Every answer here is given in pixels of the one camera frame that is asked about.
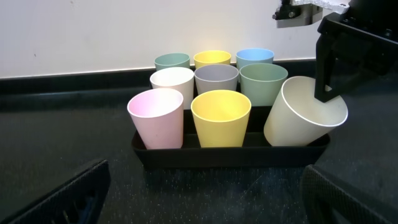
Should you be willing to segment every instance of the wall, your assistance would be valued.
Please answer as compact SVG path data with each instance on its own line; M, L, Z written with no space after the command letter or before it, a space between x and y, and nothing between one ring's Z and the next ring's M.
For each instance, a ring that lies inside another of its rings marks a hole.
M277 0L3 0L0 78L154 67L158 55L264 47L313 58L318 24L276 29Z

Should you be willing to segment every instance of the black tray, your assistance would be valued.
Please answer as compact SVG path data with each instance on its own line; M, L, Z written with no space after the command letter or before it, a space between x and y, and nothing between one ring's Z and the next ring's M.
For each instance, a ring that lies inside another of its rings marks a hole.
M263 133L270 110L270 106L251 109L243 147L201 148L192 112L184 110L181 149L147 150L138 132L132 139L132 148L145 168L275 167L315 163L329 144L329 135L304 147L272 147Z

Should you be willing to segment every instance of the cup rim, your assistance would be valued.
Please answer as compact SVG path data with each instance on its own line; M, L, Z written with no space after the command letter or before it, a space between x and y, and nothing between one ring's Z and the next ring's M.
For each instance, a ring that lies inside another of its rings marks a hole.
M229 57L226 60L220 60L220 61L217 61L217 62L204 62L204 61L201 61L201 60L197 60L197 56L198 55L203 54L203 53L207 53L207 52L223 52L223 53L227 53L229 55ZM205 50L205 51L199 52L199 53L197 53L197 54L195 54L193 56L193 60L196 61L196 62L199 62L199 63L220 63L220 62L225 62L227 60L231 60L231 58L232 58L232 55L229 52L224 51L224 50Z
M258 59L258 60L251 60L251 59L245 59L245 58L239 57L239 56L238 56L238 53L240 53L240 52L242 52L242 51L244 51L244 50L266 50L266 51L272 53L272 57L268 57L268 58L264 58L264 59ZM271 50L269 50L269 49L263 49L263 48L260 48L260 47L252 47L252 48L248 48L248 49L242 49L242 50L236 52L236 57L239 58L239 59L248 60L248 61L267 60L267 59L270 59L270 58L275 57L275 52L273 52L273 51L271 51Z
M203 95L205 95L205 94L210 94L210 93L213 93L213 92L215 92L215 91L228 91L228 92L233 92L233 94L238 94L238 95L243 96L244 99L247 100L247 101L249 102L249 109L248 109L242 116L240 116L240 117L238 117L238 118L235 118L235 119L227 120L227 121L215 121L215 120L210 120L210 119L203 118L202 116L199 116L198 114L196 114L196 112L195 112L195 111L193 110L193 108L192 108L194 102L195 102L200 96L203 96ZM245 96L244 94L242 94L242 93L239 93L239 92L236 92L236 91L232 91L232 90L212 90L212 91L207 91L206 93L202 93L201 95L198 95L197 97L195 97L195 99L193 99L193 100L192 100L192 103L191 103L191 111L192 111L192 113L193 113L194 116L196 116L196 117L198 117L198 118L200 118L200 119L202 119L202 120L204 120L204 121L213 122L213 123L227 123L227 122L239 120L239 119L245 117L246 115L248 115L248 113L250 113L250 110L251 110L251 102L250 102L249 98L248 98L247 96Z
M243 68L246 68L246 67L248 67L248 66L253 66L253 65L267 65L267 66L272 66L272 67L283 68L283 69L286 71L286 76L284 76L283 78L278 78L278 79L275 79L275 80L266 80L266 81L265 81L265 80L255 80L255 79L253 79L253 78L249 78L249 77L244 76L244 75L242 74L242 72L241 72L242 69L243 69ZM244 78L246 78L246 79L248 79L248 80L255 81L255 82L276 82L276 81L281 81L281 80L287 78L287 77L289 76L289 71L287 71L286 68L284 68L284 67L282 67L282 66L280 66L280 65L275 65L275 64L271 64L271 63L253 63L253 64L250 64L250 65L245 65L245 66L241 67L241 69L239 70L239 74L240 74L241 76L243 76Z
M236 69L236 71L237 71L237 74L234 76L234 77L232 77L232 78L229 78L229 79L225 79L225 80L220 80L220 81L212 81L212 80L205 80L205 79L202 79L202 78L199 78L198 76L197 76L197 71L199 70L199 69L202 69L202 68L205 68L205 67L207 67L207 66L229 66L229 67L233 67L233 68L235 68ZM233 79L235 79L236 77L238 77L239 76L239 70L235 67L235 66L232 66L232 65L224 65L224 64L213 64L213 65L205 65L205 66L202 66L202 67L200 67L200 68L198 68L198 69L196 69L195 70L195 72L193 73L193 75L195 76L195 78L197 78L197 79L199 79L199 80L201 80L201 81L204 81L204 82L212 82L212 83L219 83L219 82L226 82L226 81L230 81L230 80L233 80Z
M188 59L184 60L183 62L174 63L174 64L161 64L161 63L157 63L157 62L156 62L156 60L157 60L158 58L163 57L163 56L172 55L172 54L182 54L182 55L186 55L186 56L188 56ZM186 54L186 53L174 52L174 53L163 54L163 55L161 55L161 56L158 56L157 58L155 58L154 64L155 64L155 65L160 65L160 66L175 66L175 65L178 65L178 64L181 64L181 63L185 63L185 62L189 61L190 59L191 59L191 58L190 58L189 55Z
M175 70L175 69L189 70L189 71L191 71L191 72L190 72L190 76L187 77L186 80L183 80L182 82L177 83L177 84L173 84L173 85L160 85L160 84L158 84L158 83L156 83L156 82L153 81L154 75L159 75L160 73L166 72L167 70L171 70L171 69L173 69L173 70ZM170 68L165 68L165 69L161 69L161 70L159 70L159 71L154 72L154 73L149 77L149 81L150 81L151 83L153 83L153 84L155 84L155 85L157 85L157 86L161 86L161 87L175 87L175 86L184 84L184 83L186 83L186 82L189 82L194 76L195 76L195 74L194 74L194 72L193 72L190 68L184 68L184 67L170 67Z
M286 101L286 98L285 98L285 95L284 95L284 87L285 87L285 84L287 83L287 81L292 80L292 79L295 79L295 78L310 78L310 77L296 76L296 77L288 78L288 79L286 79L286 81L282 84L282 88L280 88L280 92L282 93L282 99L284 100L284 102L285 102L285 104L287 105L287 107L289 107L289 109L290 109L291 111L293 111L293 113L295 113L297 116L299 116L300 118L304 119L305 121L307 121L307 122L309 122L309 123L312 123L312 124L317 125L317 126L320 126L320 127L325 127L325 128L334 128L334 127L340 126L340 125L342 125L344 122L346 122L346 120L347 120L347 118L348 118L348 107L347 107L346 102L344 101L344 99L343 99L341 96L337 96L336 98L339 98L340 100L342 100L343 103L346 105L346 117L344 118L344 120L343 120L342 122L340 122L340 123L338 123L338 124L319 124L319 123L317 123L317 122L314 122L314 121L311 121L311 120L309 120L309 119L307 119L307 118L304 118L302 115L300 115L299 113L297 113L297 112L289 105L289 103Z
M145 93L148 93L148 92L150 92L150 91L170 91L170 90L171 90L171 91L174 91L174 92L180 97L180 102L178 103L178 106L175 107L174 109L172 109L171 111L167 111L166 113L160 114L160 115L158 115L158 116L139 116L139 115L134 114L133 112L130 111L130 108L129 108L130 103L131 103L135 98L137 98L138 96L143 95L143 94L145 94ZM156 89L146 90L146 91L143 91L142 93L137 94L136 96L134 96L133 98L131 98L131 100L129 100L129 102L127 103L127 111L129 112L130 115L135 116L135 117L137 117L137 118L147 118L147 119L159 118L159 117L165 116L165 115L170 114L171 112L177 110L180 106L182 106L182 104L183 104L183 99L184 99L184 97L183 97L182 93L180 93L179 91L174 90L174 89L172 89L172 88L156 88Z

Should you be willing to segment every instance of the speckled countertop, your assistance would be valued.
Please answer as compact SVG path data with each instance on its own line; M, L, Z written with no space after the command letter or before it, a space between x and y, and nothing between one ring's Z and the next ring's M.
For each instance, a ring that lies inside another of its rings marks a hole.
M344 96L349 119L317 162L395 207L397 83L380 79ZM130 146L135 128L126 111L143 90L1 98L0 200L104 158L112 181L98 223L307 222L299 194L303 167L145 171Z

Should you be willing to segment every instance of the plastic cup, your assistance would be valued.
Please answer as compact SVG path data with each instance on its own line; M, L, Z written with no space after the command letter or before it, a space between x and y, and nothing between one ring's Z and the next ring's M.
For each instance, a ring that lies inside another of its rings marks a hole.
M189 68L165 68L153 73L150 78L152 87L178 90L184 97L183 107L189 110L193 100L193 71Z
M282 85L264 126L272 146L306 146L347 120L342 97L322 103L314 89L315 79L309 77L292 77Z
M236 53L236 67L243 68L253 63L273 63L274 53L267 49L244 49Z
M236 91L239 70L232 65L206 65L195 70L198 94L212 90Z
M231 63L231 54L222 50L208 50L200 52L193 57L195 68L198 69L205 65Z
M177 149L183 138L183 96L173 89L147 90L127 104L147 149Z
M201 147L241 147L248 125L250 100L231 90L208 91L191 105Z
M272 106L288 72L279 65L255 63L240 69L241 90L253 106Z
M190 68L189 62L189 55L183 53L172 53L157 57L155 59L155 67L157 71L172 67Z

